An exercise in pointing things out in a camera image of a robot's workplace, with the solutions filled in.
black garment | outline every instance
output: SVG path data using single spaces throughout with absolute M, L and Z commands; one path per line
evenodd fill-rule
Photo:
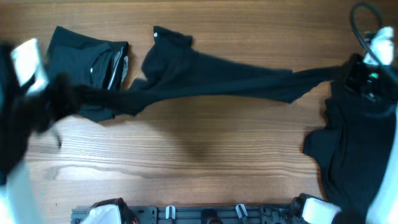
M 201 54 L 191 48 L 191 36 L 154 27 L 155 45 L 128 91 L 81 89 L 81 99 L 120 113 L 136 115 L 156 101 L 183 96 L 240 95 L 291 103 L 331 73 L 293 73 L 243 65 Z
M 317 161 L 328 200 L 365 217 L 386 171 L 396 106 L 372 103 L 337 82 L 331 94 L 325 101 L 328 124 L 305 138 L 304 153 Z
M 47 74 L 54 78 L 67 73 L 75 85 L 119 90 L 128 48 L 127 42 L 97 40 L 58 26 L 47 51 Z M 102 106 L 83 105 L 79 113 L 93 121 L 114 118 L 114 112 Z
M 0 185 L 6 183 L 6 177 L 24 158 L 32 132 L 42 133 L 78 111 L 78 96 L 67 80 L 65 75 L 59 75 L 38 93 L 26 96 L 18 91 L 7 95 L 0 111 Z

black cable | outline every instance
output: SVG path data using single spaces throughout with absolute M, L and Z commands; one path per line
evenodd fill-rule
M 369 9 L 377 19 L 378 29 L 381 29 L 383 27 L 382 14 L 374 6 L 366 2 L 357 3 L 355 6 L 353 6 L 351 11 L 349 12 L 349 21 L 351 23 L 351 27 L 353 29 L 356 38 L 358 39 L 359 43 L 362 45 L 363 49 L 379 64 L 379 68 L 383 72 L 385 72 L 386 75 L 388 75 L 392 80 L 398 81 L 398 76 L 389 67 L 383 66 L 380 59 L 369 48 L 368 44 L 363 39 L 362 35 L 359 33 L 358 26 L 355 23 L 355 12 L 359 7 L 365 7 L 366 9 Z

